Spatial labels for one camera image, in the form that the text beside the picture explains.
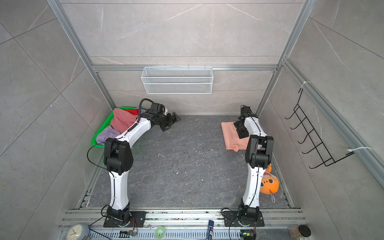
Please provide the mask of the peach pink printed t-shirt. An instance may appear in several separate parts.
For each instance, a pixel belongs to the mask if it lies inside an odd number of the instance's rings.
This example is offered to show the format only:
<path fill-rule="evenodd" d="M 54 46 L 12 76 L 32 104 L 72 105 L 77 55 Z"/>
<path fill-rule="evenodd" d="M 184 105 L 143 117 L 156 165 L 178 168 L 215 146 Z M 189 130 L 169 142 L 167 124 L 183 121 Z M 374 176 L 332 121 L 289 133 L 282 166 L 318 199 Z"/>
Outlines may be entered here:
<path fill-rule="evenodd" d="M 234 126 L 234 122 L 223 122 L 221 123 L 221 127 L 227 150 L 234 150 L 235 152 L 238 152 L 239 150 L 247 149 L 250 137 L 240 139 Z M 255 124 L 253 121 L 246 121 L 245 127 L 250 135 L 266 135 L 262 128 L 259 127 L 259 123 Z"/>

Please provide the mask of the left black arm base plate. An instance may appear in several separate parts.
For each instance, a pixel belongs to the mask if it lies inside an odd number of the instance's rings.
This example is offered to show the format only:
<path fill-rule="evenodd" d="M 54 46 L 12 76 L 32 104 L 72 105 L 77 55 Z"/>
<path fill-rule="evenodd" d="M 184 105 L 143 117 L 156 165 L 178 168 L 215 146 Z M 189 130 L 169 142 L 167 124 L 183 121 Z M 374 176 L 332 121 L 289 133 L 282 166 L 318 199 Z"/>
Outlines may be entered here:
<path fill-rule="evenodd" d="M 133 212 L 130 212 L 130 214 L 131 215 L 124 221 L 120 221 L 116 218 L 107 216 L 104 221 L 103 227 L 104 228 L 117 228 L 117 227 L 132 228 L 134 224 L 136 225 L 136 227 L 140 227 L 140 228 L 144 226 L 147 212 L 133 211 Z"/>

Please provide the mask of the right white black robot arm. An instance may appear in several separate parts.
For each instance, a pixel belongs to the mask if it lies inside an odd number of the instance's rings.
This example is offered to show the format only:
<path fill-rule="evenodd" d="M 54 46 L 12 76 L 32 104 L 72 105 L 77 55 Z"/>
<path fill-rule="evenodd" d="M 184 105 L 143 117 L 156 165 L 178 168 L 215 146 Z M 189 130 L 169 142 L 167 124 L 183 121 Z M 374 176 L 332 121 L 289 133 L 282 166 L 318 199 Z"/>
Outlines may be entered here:
<path fill-rule="evenodd" d="M 272 161 L 274 138 L 263 131 L 249 106 L 241 106 L 241 115 L 234 126 L 240 138 L 249 137 L 245 153 L 248 178 L 237 213 L 239 224 L 247 226 L 259 219 L 262 180 Z"/>

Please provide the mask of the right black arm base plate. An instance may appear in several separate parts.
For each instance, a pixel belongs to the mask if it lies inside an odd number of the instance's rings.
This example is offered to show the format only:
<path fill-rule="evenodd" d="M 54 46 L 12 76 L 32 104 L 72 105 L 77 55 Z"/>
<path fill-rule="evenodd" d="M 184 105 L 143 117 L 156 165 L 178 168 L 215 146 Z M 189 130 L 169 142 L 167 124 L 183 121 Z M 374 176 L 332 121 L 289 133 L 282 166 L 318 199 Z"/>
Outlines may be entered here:
<path fill-rule="evenodd" d="M 237 211 L 224 209 L 221 211 L 226 227 L 264 227 L 264 217 L 262 212 L 257 213 L 257 217 L 240 216 Z"/>

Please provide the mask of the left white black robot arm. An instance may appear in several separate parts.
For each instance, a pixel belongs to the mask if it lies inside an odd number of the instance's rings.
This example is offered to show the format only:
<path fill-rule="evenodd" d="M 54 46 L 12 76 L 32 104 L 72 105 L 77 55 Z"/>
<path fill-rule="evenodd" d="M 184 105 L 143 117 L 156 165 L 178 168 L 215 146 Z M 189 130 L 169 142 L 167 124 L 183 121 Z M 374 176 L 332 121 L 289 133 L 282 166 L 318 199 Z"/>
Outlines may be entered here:
<path fill-rule="evenodd" d="M 142 112 L 139 104 L 138 114 L 127 110 L 115 109 L 111 121 L 113 130 L 120 134 L 107 138 L 104 146 L 104 164 L 111 180 L 111 201 L 106 212 L 106 221 L 119 227 L 127 226 L 133 218 L 128 198 L 128 174 L 134 163 L 132 147 L 139 138 L 154 126 L 167 131 L 181 118 L 176 113 L 168 113 L 167 108 L 149 99 L 149 109 Z"/>

